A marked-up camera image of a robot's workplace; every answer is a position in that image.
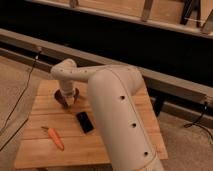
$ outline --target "carrot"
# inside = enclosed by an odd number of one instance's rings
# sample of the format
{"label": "carrot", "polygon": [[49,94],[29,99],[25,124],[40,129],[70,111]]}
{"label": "carrot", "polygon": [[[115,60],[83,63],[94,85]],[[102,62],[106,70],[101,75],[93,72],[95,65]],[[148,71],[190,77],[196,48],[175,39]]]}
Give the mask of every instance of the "carrot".
{"label": "carrot", "polygon": [[64,145],[57,133],[57,131],[55,130],[55,128],[48,128],[48,127],[42,127],[43,129],[47,130],[48,135],[50,136],[50,138],[53,140],[53,142],[55,143],[55,145],[62,151],[64,151]]}

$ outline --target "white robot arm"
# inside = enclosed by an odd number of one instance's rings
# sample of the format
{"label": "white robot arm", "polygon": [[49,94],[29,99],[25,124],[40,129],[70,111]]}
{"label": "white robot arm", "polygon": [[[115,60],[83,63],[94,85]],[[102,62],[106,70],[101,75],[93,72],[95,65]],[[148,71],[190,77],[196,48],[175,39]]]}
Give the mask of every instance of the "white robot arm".
{"label": "white robot arm", "polygon": [[88,83],[88,99],[96,124],[116,171],[163,171],[132,100],[142,85],[133,66],[105,65],[77,68],[67,59],[51,69],[62,96],[75,94],[74,82]]}

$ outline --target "screw hole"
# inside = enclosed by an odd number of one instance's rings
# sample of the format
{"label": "screw hole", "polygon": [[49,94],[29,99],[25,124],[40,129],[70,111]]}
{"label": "screw hole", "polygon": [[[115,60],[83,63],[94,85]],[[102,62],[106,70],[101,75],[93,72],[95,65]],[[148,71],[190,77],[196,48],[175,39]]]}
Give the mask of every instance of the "screw hole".
{"label": "screw hole", "polygon": [[124,99],[125,99],[125,96],[120,96],[120,99],[121,99],[121,100],[124,100]]}
{"label": "screw hole", "polygon": [[137,126],[136,123],[133,123],[133,124],[132,124],[132,127],[133,127],[133,128],[135,128],[136,126]]}
{"label": "screw hole", "polygon": [[145,157],[148,156],[148,154],[149,154],[148,152],[144,152],[144,156],[145,156]]}

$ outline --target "black backdrop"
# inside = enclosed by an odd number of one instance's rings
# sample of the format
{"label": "black backdrop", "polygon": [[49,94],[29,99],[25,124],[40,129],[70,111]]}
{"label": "black backdrop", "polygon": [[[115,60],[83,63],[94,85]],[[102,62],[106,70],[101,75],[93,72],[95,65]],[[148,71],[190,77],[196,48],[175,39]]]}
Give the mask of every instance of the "black backdrop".
{"label": "black backdrop", "polygon": [[211,39],[23,0],[0,0],[0,27],[213,86]]}

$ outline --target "wooden board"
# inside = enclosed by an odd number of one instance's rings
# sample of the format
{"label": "wooden board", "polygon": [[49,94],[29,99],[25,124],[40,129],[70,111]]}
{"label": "wooden board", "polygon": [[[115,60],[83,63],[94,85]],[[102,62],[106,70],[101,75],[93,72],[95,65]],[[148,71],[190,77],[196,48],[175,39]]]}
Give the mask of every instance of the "wooden board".
{"label": "wooden board", "polygon": [[[62,4],[69,4],[69,0],[40,0]],[[91,8],[123,14],[133,17],[141,17],[145,0],[78,0],[79,7]],[[183,2],[180,0],[154,0],[150,13],[150,19],[179,24],[183,10]]]}
{"label": "wooden board", "polygon": [[150,19],[179,24],[183,12],[183,2],[175,0],[154,0]]}
{"label": "wooden board", "polygon": [[201,9],[200,9],[200,19],[202,21],[201,25],[205,23],[212,10],[213,10],[212,0],[201,0]]}
{"label": "wooden board", "polygon": [[[76,83],[76,86],[79,88],[81,96],[71,109],[65,110],[53,98],[54,92],[58,89],[58,82],[55,80],[41,82],[22,136],[15,160],[15,168],[109,163],[106,149],[96,129],[91,108],[87,101],[86,84]],[[168,158],[145,85],[133,99],[159,157],[161,159]],[[88,134],[83,133],[75,117],[75,114],[81,111],[88,113],[95,127]],[[41,129],[41,126],[57,129],[65,145],[65,151],[62,152],[56,148],[52,140]]]}

